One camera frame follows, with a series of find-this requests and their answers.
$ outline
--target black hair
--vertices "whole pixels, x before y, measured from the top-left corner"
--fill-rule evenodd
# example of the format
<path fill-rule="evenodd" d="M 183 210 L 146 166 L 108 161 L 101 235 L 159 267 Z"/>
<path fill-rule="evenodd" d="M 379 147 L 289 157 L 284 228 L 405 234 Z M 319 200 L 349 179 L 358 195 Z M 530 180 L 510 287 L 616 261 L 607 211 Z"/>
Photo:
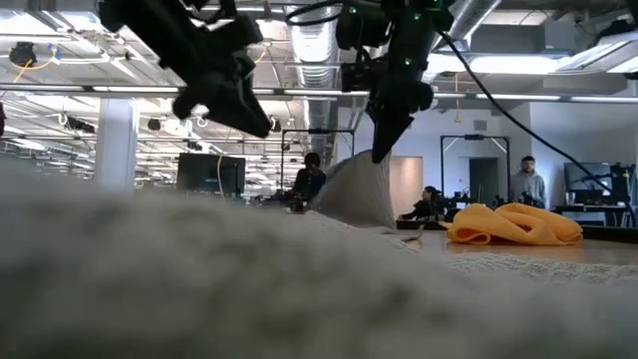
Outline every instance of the black hair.
<path fill-rule="evenodd" d="M 321 166 L 321 157 L 317 153 L 310 153 L 303 159 L 303 163 L 305 165 L 316 165 L 319 167 Z"/>

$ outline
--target black metal frame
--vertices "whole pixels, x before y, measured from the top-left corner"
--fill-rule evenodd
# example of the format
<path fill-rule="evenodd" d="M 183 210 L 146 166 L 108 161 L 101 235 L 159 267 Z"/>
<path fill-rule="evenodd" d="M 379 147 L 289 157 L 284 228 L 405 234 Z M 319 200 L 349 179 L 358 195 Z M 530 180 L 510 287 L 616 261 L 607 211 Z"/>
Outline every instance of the black metal frame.
<path fill-rule="evenodd" d="M 280 187 L 283 189 L 283 164 L 284 164 L 284 151 L 283 149 L 286 147 L 286 134 L 308 134 L 308 135 L 331 135 L 331 134 L 350 134 L 352 137 L 352 147 L 351 147 L 351 155 L 355 156 L 355 131 L 354 130 L 282 130 L 281 131 L 281 178 L 280 178 Z"/>
<path fill-rule="evenodd" d="M 509 197 L 509 191 L 511 186 L 511 168 L 509 158 L 509 137 L 505 136 L 484 136 L 484 135 L 443 135 L 441 136 L 441 193 L 446 192 L 446 170 L 444 166 L 444 159 L 446 154 L 444 153 L 444 141 L 445 139 L 463 139 L 466 141 L 485 141 L 485 140 L 504 140 L 505 150 L 507 151 L 507 197 Z"/>

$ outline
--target cable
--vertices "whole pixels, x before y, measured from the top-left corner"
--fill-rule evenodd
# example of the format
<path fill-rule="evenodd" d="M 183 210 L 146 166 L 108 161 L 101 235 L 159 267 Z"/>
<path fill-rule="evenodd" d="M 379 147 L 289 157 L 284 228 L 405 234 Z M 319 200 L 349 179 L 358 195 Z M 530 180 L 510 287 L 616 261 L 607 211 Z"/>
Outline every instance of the cable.
<path fill-rule="evenodd" d="M 335 21 L 335 20 L 337 20 L 339 18 L 339 14 L 333 15 L 333 16 L 329 16 L 329 17 L 323 18 L 323 19 L 308 20 L 308 21 L 292 21 L 292 18 L 300 16 L 300 15 L 305 15 L 305 14 L 307 14 L 309 12 L 312 12 L 312 11 L 321 10 L 323 8 L 327 8 L 327 7 L 330 7 L 330 6 L 343 5 L 345 3 L 346 3 L 345 0 L 325 0 L 325 1 L 320 1 L 318 3 L 314 3 L 312 5 L 304 6 L 302 8 L 299 8 L 299 9 L 291 12 L 290 14 L 286 15 L 286 25 L 288 25 L 288 26 L 313 26 L 313 25 L 321 25 L 321 24 L 329 23 L 331 21 Z"/>
<path fill-rule="evenodd" d="M 228 134 L 226 135 L 226 141 L 224 144 L 228 143 L 228 139 L 230 139 L 231 129 L 228 129 Z M 223 188 L 221 186 L 221 160 L 223 160 L 223 152 L 219 154 L 219 160 L 217 160 L 217 183 L 219 183 L 219 194 L 221 194 L 221 200 L 226 201 L 226 198 L 223 195 Z"/>
<path fill-rule="evenodd" d="M 266 50 L 264 50 L 261 53 L 261 56 L 259 56 L 259 58 L 257 60 L 255 60 L 255 65 L 259 64 L 259 62 L 263 59 L 264 56 L 266 56 Z"/>
<path fill-rule="evenodd" d="M 350 145 L 350 142 L 348 141 L 346 135 L 344 135 L 343 133 L 339 133 L 339 135 L 341 135 L 343 142 L 346 144 L 346 146 L 348 146 L 348 150 L 350 150 L 350 154 L 352 154 L 352 145 Z"/>
<path fill-rule="evenodd" d="M 31 63 L 33 62 L 33 60 L 29 60 L 29 62 L 27 62 L 27 65 L 25 65 L 24 68 L 21 68 L 19 66 L 17 66 L 18 68 L 22 69 L 22 71 L 20 71 L 20 74 L 18 74 L 18 76 L 16 77 L 15 80 L 13 80 L 13 83 L 17 83 L 18 81 L 20 81 L 20 78 L 22 77 L 22 75 L 24 75 L 24 72 L 29 68 L 29 65 L 31 65 Z"/>
<path fill-rule="evenodd" d="M 439 35 L 441 35 L 441 37 L 446 41 L 446 43 L 448 43 L 448 46 L 450 46 L 450 48 L 452 49 L 452 51 L 455 53 L 455 55 L 457 55 L 457 57 L 459 58 L 459 61 L 461 61 L 461 63 L 463 63 L 463 66 L 466 68 L 466 71 L 468 72 L 468 74 L 470 75 L 470 77 L 472 77 L 472 79 L 477 83 L 477 86 L 480 88 L 480 90 L 485 94 L 485 96 L 487 97 L 487 99 L 491 102 L 491 104 L 496 107 L 496 109 L 501 112 L 506 118 L 508 118 L 510 121 L 512 121 L 517 127 L 519 127 L 521 130 L 523 130 L 524 132 L 526 132 L 528 135 L 532 136 L 535 140 L 539 141 L 540 143 L 544 144 L 546 147 L 548 147 L 550 150 L 556 152 L 557 154 L 565 157 L 566 159 L 568 159 L 570 162 L 572 162 L 573 164 L 575 164 L 581 171 L 583 171 L 588 177 L 593 178 L 593 180 L 596 182 L 596 184 L 600 185 L 600 187 L 602 187 L 603 189 L 607 190 L 609 193 L 611 193 L 611 195 L 613 195 L 614 197 L 616 197 L 617 199 L 620 199 L 620 201 L 623 202 L 623 204 L 625 205 L 625 207 L 627 207 L 627 210 L 629 211 L 629 215 L 631 216 L 631 222 L 632 225 L 635 227 L 636 226 L 636 213 L 634 213 L 633 208 L 631 207 L 631 204 L 629 203 L 629 201 L 627 201 L 625 198 L 623 198 L 623 196 L 619 195 L 618 193 L 616 193 L 615 191 L 613 191 L 610 187 L 608 187 L 605 183 L 603 183 L 600 179 L 598 179 L 592 172 L 590 172 L 585 166 L 583 166 L 579 161 L 577 161 L 574 157 L 572 157 L 571 155 L 569 155 L 568 153 L 560 150 L 559 148 L 557 148 L 556 146 L 550 144 L 548 141 L 546 141 L 544 138 L 542 138 L 541 136 L 537 135 L 534 131 L 528 129 L 525 125 L 523 125 L 521 122 L 519 122 L 514 116 L 512 116 L 503 106 L 501 106 L 495 99 L 494 97 L 491 95 L 491 93 L 489 92 L 489 90 L 485 87 L 485 85 L 479 80 L 479 77 L 477 77 L 477 74 L 475 74 L 474 71 L 472 71 L 472 68 L 470 67 L 470 64 L 468 63 L 468 61 L 466 60 L 466 58 L 461 54 L 461 51 L 459 51 L 459 49 L 457 48 L 457 46 L 454 44 L 454 41 L 450 38 L 450 36 L 446 33 L 444 33 L 443 31 L 438 31 Z"/>
<path fill-rule="evenodd" d="M 46 68 L 47 66 L 51 65 L 51 63 L 53 63 L 53 59 L 47 61 L 47 63 L 45 63 L 44 65 L 40 65 L 40 66 L 36 66 L 36 67 L 32 67 L 32 68 L 30 68 L 28 64 L 25 67 L 21 67 L 21 66 L 13 64 L 13 67 L 16 67 L 18 69 L 22 69 L 23 72 L 24 71 L 36 71 L 36 70 L 41 70 L 41 69 Z"/>
<path fill-rule="evenodd" d="M 56 58 L 56 55 L 57 55 L 57 54 L 58 54 L 58 50 L 53 50 L 53 55 L 51 55 L 51 59 L 49 59 L 49 61 L 47 61 L 47 63 L 45 63 L 44 65 L 40 65 L 40 66 L 36 66 L 36 67 L 32 67 L 32 68 L 30 68 L 30 67 L 29 67 L 29 65 L 31 65 L 31 63 L 33 62 L 33 60 L 29 60 L 29 62 L 27 63 L 27 65 L 25 65 L 24 67 L 18 66 L 18 65 L 14 64 L 14 63 L 11 63 L 11 65 L 13 65 L 14 67 L 16 67 L 16 68 L 18 68 L 18 69 L 22 69 L 22 72 L 20 73 L 20 74 L 21 74 L 20 76 L 22 76 L 22 74 L 23 74 L 25 71 L 36 71 L 36 70 L 41 70 L 41 69 L 44 69 L 44 68 L 46 68 L 47 66 L 51 65 L 51 63 L 53 62 L 53 60 Z"/>

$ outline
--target white wall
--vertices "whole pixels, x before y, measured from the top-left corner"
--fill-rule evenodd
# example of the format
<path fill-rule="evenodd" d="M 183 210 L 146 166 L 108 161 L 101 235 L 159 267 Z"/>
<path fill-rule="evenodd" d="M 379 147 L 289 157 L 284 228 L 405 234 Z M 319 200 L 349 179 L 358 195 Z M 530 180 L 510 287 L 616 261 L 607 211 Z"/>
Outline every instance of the white wall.
<path fill-rule="evenodd" d="M 618 96 L 632 96 L 623 92 Z M 553 145 L 575 156 L 581 162 L 621 162 L 635 164 L 638 158 L 638 106 L 531 103 L 522 104 L 510 113 L 525 126 L 532 128 Z M 456 123 L 457 112 L 440 114 L 426 111 L 417 118 L 393 149 L 395 156 L 422 157 L 424 185 L 441 187 L 441 135 L 466 135 L 474 132 L 474 120 L 487 120 L 488 131 L 484 135 L 510 138 L 510 173 L 519 170 L 520 159 L 527 155 L 536 157 L 536 167 L 548 188 L 548 205 L 563 201 L 562 156 L 516 127 L 505 117 L 493 117 L 490 111 L 460 111 L 461 123 Z M 340 109 L 340 123 L 345 126 L 350 119 L 349 109 Z M 357 132 L 355 153 L 372 147 L 374 127 L 366 116 Z M 337 160 L 350 157 L 350 150 L 343 138 L 337 141 Z M 469 158 L 499 157 L 501 195 L 506 195 L 507 175 L 504 155 L 492 143 L 468 143 L 459 141 L 446 153 L 446 195 L 463 190 L 470 185 Z"/>
<path fill-rule="evenodd" d="M 350 109 L 339 109 L 341 126 L 350 119 Z M 421 157 L 424 164 L 424 185 L 441 188 L 441 135 L 473 134 L 474 120 L 487 120 L 487 132 L 482 134 L 500 136 L 500 118 L 493 117 L 487 110 L 462 110 L 459 112 L 460 123 L 455 122 L 457 112 L 452 110 L 445 114 L 437 111 L 418 113 L 411 127 L 393 148 L 393 156 Z M 361 120 L 355 135 L 355 153 L 372 147 L 374 125 L 367 117 Z M 350 149 L 343 137 L 337 140 L 337 161 L 350 157 Z M 470 185 L 468 158 L 498 157 L 502 152 L 492 143 L 469 143 L 459 140 L 446 153 L 446 194 L 455 190 L 463 190 Z"/>
<path fill-rule="evenodd" d="M 538 103 L 530 105 L 532 129 L 583 163 L 636 163 L 638 109 L 632 105 Z M 567 159 L 538 141 L 532 143 L 550 206 L 563 203 Z"/>

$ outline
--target fuzzy white fabric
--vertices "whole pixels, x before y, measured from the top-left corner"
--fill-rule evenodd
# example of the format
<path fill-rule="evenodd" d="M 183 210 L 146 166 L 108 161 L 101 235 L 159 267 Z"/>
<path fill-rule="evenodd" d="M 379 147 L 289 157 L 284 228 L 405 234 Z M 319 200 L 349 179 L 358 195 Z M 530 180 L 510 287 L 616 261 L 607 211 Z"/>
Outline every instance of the fuzzy white fabric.
<path fill-rule="evenodd" d="M 0 169 L 0 225 L 2 358 L 638 357 L 633 288 L 467 275 L 318 214 Z"/>
<path fill-rule="evenodd" d="M 331 218 L 362 227 L 395 229 L 390 198 L 390 159 L 372 163 L 372 151 L 363 151 L 328 170 L 326 184 L 312 208 Z"/>

